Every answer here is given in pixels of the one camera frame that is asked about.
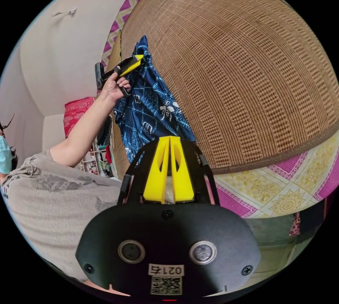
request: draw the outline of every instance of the yellow clamp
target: yellow clamp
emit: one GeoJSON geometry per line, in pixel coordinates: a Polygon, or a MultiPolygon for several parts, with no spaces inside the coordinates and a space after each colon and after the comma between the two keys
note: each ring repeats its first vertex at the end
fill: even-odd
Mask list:
{"type": "Polygon", "coordinates": [[[174,202],[190,202],[194,199],[194,191],[180,137],[167,136],[159,139],[154,154],[143,193],[146,201],[160,202],[161,204],[165,203],[165,189],[170,152],[174,202]]]}
{"type": "Polygon", "coordinates": [[[130,67],[128,67],[123,73],[120,74],[120,77],[125,76],[141,64],[141,60],[144,58],[144,55],[134,55],[133,59],[136,61],[130,67]]]}

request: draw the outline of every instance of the blue face mask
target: blue face mask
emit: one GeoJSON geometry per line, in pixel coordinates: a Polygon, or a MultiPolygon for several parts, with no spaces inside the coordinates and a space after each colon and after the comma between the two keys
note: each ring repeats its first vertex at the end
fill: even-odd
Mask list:
{"type": "Polygon", "coordinates": [[[8,175],[12,171],[12,152],[5,138],[0,136],[0,172],[8,175]]]}

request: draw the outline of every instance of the label sticker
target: label sticker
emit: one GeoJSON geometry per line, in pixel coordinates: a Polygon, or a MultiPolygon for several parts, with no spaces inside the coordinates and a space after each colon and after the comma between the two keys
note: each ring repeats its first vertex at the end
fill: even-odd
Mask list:
{"type": "Polygon", "coordinates": [[[183,294],[182,277],[152,276],[151,294],[175,296],[183,294]]]}
{"type": "Polygon", "coordinates": [[[183,265],[160,265],[149,264],[148,265],[149,276],[162,276],[162,277],[182,277],[184,276],[183,265]]]}

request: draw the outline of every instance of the blue fabric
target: blue fabric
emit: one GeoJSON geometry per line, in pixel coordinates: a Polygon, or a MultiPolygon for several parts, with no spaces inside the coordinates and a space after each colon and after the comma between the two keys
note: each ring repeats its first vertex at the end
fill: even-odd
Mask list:
{"type": "Polygon", "coordinates": [[[12,171],[12,152],[5,138],[0,136],[0,172],[8,175],[12,171]]]}
{"type": "Polygon", "coordinates": [[[162,136],[196,141],[178,103],[152,64],[146,36],[136,44],[133,55],[144,55],[143,63],[126,76],[132,87],[131,96],[120,99],[114,108],[130,162],[143,145],[162,136]]]}

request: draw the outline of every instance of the qr code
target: qr code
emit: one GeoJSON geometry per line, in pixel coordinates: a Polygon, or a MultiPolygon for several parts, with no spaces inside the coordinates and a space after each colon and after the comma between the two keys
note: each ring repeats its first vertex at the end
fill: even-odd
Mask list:
{"type": "Polygon", "coordinates": [[[181,295],[182,277],[152,277],[151,294],[181,295]]]}

